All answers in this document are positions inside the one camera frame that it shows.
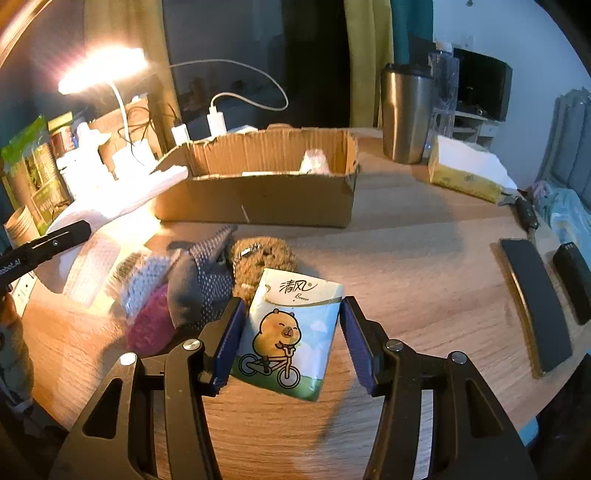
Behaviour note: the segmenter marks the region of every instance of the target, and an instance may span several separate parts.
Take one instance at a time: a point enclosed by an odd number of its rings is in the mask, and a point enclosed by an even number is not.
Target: grey headboard
[[[537,180],[573,189],[591,209],[591,93],[571,90],[556,99],[554,121]]]

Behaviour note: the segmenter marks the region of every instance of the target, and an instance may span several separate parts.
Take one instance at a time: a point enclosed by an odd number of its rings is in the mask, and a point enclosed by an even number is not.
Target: wood grain tabletop
[[[357,131],[362,171],[353,220],[346,229],[244,225],[238,237],[287,240],[300,271],[344,284],[365,316],[419,353],[465,352],[491,386],[516,428],[558,392],[585,351],[591,327],[574,321],[562,286],[548,270],[564,307],[573,356],[541,378],[532,373],[522,320],[496,245],[525,238],[509,207],[497,207],[427,183],[424,166],[384,159],[379,132]],[[218,225],[163,224],[147,247],[196,241]],[[539,232],[546,260],[556,249]],[[37,282],[24,313],[25,339],[35,365],[35,399],[66,427],[125,352],[125,323],[86,310]],[[162,396],[158,395],[161,410]],[[423,399],[415,470],[423,478],[430,445],[430,398]],[[374,442],[381,399],[359,385],[337,328],[320,398],[307,403],[231,378],[216,398],[204,398],[210,434],[227,479],[359,479]],[[163,418],[157,415],[159,476],[169,478]]]

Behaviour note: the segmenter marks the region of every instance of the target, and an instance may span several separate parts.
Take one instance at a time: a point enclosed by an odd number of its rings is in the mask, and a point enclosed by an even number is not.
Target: stack of paper cups
[[[8,219],[4,225],[10,243],[14,248],[39,238],[39,231],[33,222],[33,217],[27,205],[23,205]]]

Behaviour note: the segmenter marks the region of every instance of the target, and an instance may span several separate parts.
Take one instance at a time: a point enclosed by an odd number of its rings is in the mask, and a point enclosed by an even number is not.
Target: pink cloth
[[[167,292],[168,284],[153,292],[127,330],[127,346],[138,355],[156,355],[173,339],[175,330],[168,311]]]

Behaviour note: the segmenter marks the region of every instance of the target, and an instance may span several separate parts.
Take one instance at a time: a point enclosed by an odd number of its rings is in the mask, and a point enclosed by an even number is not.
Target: bicycle wheel
[[[300,383],[300,371],[296,367],[290,367],[289,377],[287,376],[287,368],[283,367],[277,372],[277,381],[283,388],[294,388]]]
[[[250,377],[251,375],[254,375],[256,373],[256,370],[254,370],[254,368],[249,367],[248,364],[251,362],[256,362],[257,360],[258,358],[251,353],[243,355],[240,359],[240,363],[238,364],[238,368],[240,369],[241,374],[245,377]]]

